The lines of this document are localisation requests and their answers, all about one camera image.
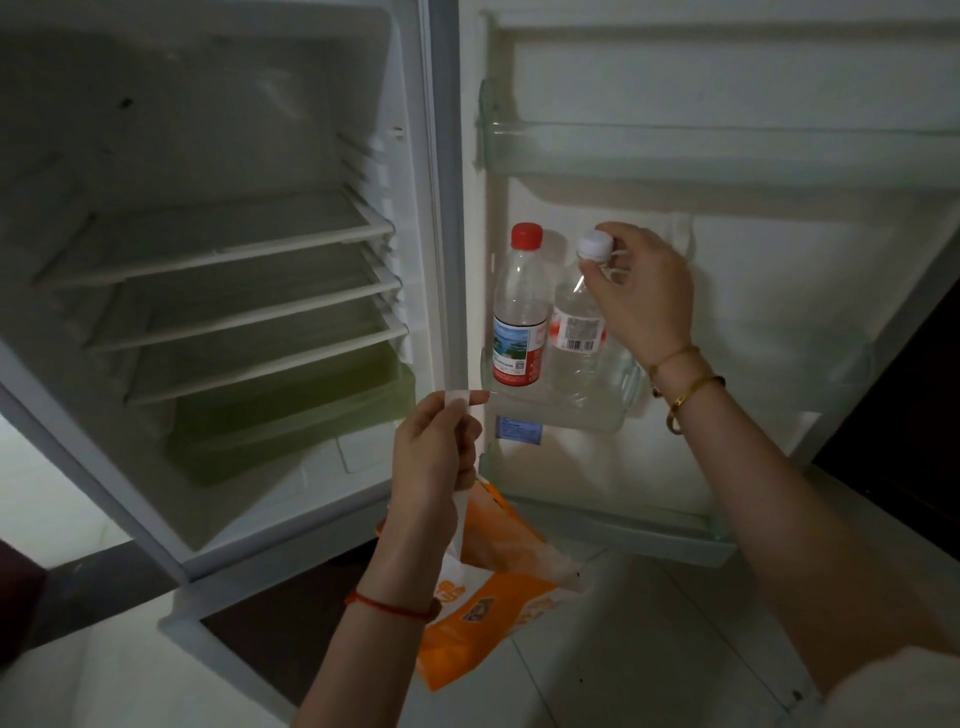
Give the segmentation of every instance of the orange plastic bag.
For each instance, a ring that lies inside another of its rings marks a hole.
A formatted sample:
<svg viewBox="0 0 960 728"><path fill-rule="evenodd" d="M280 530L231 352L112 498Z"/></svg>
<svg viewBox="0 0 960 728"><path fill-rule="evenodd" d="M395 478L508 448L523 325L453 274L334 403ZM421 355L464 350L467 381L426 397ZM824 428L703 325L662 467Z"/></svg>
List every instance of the orange plastic bag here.
<svg viewBox="0 0 960 728"><path fill-rule="evenodd" d="M524 523L478 478L454 495L457 534L444 555L417 672L431 691L477 667L515 629L583 593L580 565Z"/></svg>

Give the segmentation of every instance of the plastic water bottle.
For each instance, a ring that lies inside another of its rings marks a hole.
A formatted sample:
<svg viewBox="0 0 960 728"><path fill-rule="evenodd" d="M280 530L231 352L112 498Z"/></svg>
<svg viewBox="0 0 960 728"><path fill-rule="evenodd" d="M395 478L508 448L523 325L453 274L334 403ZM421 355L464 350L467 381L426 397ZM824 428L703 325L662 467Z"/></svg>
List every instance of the plastic water bottle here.
<svg viewBox="0 0 960 728"><path fill-rule="evenodd" d="M493 293L493 377L523 387L540 378L550 314L550 283L540 261L543 228L518 223Z"/></svg>
<svg viewBox="0 0 960 728"><path fill-rule="evenodd" d="M577 261L564 270L554 291L547 382L576 401L585 400L595 384L600 350L607 338L603 314L587 291L577 264L586 259L606 266L612 250L613 238L605 232L586 233L577 246Z"/></svg>

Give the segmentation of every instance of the white bottle cap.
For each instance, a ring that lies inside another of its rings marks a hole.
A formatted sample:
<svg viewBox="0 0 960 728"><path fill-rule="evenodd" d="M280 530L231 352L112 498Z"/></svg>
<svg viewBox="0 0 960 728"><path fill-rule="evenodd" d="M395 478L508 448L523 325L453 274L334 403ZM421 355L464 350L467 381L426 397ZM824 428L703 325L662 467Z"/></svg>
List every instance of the white bottle cap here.
<svg viewBox="0 0 960 728"><path fill-rule="evenodd" d="M604 263L613 252L613 238L603 231L585 232L577 246L577 255Z"/></svg>

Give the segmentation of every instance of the white tiled floor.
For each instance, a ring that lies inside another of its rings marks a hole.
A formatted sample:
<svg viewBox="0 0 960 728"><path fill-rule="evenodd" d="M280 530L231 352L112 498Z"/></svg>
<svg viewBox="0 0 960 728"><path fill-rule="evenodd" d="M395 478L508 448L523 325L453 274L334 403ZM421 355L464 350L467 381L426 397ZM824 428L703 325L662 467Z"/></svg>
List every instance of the white tiled floor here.
<svg viewBox="0 0 960 728"><path fill-rule="evenodd" d="M0 540L45 569L130 539L0 418Z"/></svg>
<svg viewBox="0 0 960 728"><path fill-rule="evenodd" d="M814 480L955 628L956 562L843 486ZM802 716L817 715L815 691L742 560L709 570L560 546L592 557L591 592L518 631L442 691L415 677L403 728L812 724ZM0 724L278 728L156 631L170 603L160 597L25 656L0 682Z"/></svg>

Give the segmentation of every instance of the left hand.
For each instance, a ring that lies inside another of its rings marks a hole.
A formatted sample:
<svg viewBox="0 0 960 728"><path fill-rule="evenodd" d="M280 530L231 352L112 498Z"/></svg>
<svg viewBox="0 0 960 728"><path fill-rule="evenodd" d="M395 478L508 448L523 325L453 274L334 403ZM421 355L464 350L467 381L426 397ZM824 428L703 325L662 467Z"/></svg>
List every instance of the left hand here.
<svg viewBox="0 0 960 728"><path fill-rule="evenodd" d="M483 404L489 392L470 393L470 404ZM425 397L396 429L394 485L385 526L396 534L426 537L441 552L453 538L457 513L453 492L476 479L476 448L483 426L461 401L444 407L444 392Z"/></svg>

